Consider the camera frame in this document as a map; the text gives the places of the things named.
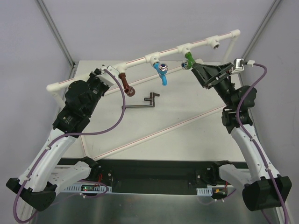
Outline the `green plastic water faucet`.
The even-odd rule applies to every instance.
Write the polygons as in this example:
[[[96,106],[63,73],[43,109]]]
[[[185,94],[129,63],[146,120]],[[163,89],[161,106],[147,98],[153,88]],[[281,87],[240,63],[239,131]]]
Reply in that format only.
[[[181,67],[184,70],[189,70],[192,68],[193,64],[196,63],[191,52],[185,54],[185,60],[181,62]]]

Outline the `white PVC pipe frame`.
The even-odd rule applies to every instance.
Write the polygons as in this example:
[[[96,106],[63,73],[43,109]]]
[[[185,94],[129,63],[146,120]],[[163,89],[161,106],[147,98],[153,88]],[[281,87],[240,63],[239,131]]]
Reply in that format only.
[[[126,73],[126,71],[129,68],[133,68],[135,66],[139,66],[142,64],[149,64],[149,65],[153,66],[153,64],[155,62],[161,62],[162,57],[166,57],[166,56],[170,56],[170,55],[174,55],[174,54],[181,54],[181,55],[185,56],[185,54],[188,52],[191,52],[191,49],[193,49],[193,48],[197,48],[197,47],[201,47],[201,46],[211,46],[213,49],[217,49],[220,45],[220,41],[230,39],[230,43],[228,45],[228,48],[227,48],[225,55],[223,57],[223,60],[222,60],[222,63],[223,63],[228,59],[228,56],[230,55],[230,53],[233,49],[233,46],[234,46],[235,42],[237,41],[240,34],[241,34],[241,31],[236,29],[236,30],[230,31],[226,34],[215,35],[215,36],[211,36],[211,37],[208,37],[204,40],[200,40],[197,42],[185,43],[185,44],[176,46],[172,49],[164,50],[161,52],[150,53],[150,54],[145,55],[142,58],[138,58],[138,59],[135,59],[135,60],[129,61],[129,62],[121,62],[121,63],[113,65],[112,67],[114,67],[116,70],[118,70],[119,73],[122,73],[122,72]],[[128,84],[130,86],[134,87],[135,85],[142,84],[147,81],[159,78],[159,74],[157,73],[157,71],[155,71],[155,72],[156,72],[156,74],[154,74],[152,76],[143,77],[143,78],[140,78],[133,82],[130,82],[130,83],[128,82]],[[65,80],[60,83],[49,84],[47,86],[47,91],[52,94],[52,96],[54,97],[54,99],[56,100],[58,105],[60,107],[63,107],[64,101],[62,100],[61,97],[58,96],[58,94],[57,94],[58,91],[60,89],[62,89],[63,87],[69,87],[70,84],[72,84],[75,81],[78,81],[78,80],[87,81],[88,78],[89,78],[89,73],[82,73],[82,72],[77,73],[71,79]]]

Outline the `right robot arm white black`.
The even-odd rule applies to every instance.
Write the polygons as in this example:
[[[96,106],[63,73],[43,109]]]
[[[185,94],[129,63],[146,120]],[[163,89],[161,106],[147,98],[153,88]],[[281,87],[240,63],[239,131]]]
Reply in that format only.
[[[249,174],[245,174],[231,162],[219,161],[211,167],[209,181],[211,185],[221,184],[223,181],[231,184],[242,193],[243,201],[250,211],[283,208],[292,182],[272,165],[256,136],[249,109],[255,105],[257,90],[253,85],[237,89],[229,78],[245,64],[194,63],[191,68],[201,86],[206,89],[214,88],[225,103],[222,123],[240,148],[249,169]]]

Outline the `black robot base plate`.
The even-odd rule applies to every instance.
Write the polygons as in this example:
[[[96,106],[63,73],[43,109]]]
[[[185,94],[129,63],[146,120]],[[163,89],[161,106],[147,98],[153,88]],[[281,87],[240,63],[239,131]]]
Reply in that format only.
[[[225,184],[213,174],[212,161],[81,161],[91,169],[87,180],[103,183],[114,193],[195,195],[199,188]]]

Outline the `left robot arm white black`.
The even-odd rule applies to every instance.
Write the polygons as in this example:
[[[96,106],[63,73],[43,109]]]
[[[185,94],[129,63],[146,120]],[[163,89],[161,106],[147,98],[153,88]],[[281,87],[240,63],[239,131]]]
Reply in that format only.
[[[58,175],[52,174],[52,171],[77,138],[85,135],[83,130],[90,123],[99,100],[111,86],[118,83],[109,69],[96,69],[88,75],[87,80],[76,80],[69,84],[65,106],[57,115],[44,146],[23,174],[18,178],[10,178],[6,183],[16,194],[13,205],[15,215],[19,199],[36,211],[43,211],[72,184],[99,180],[99,165],[88,156]]]

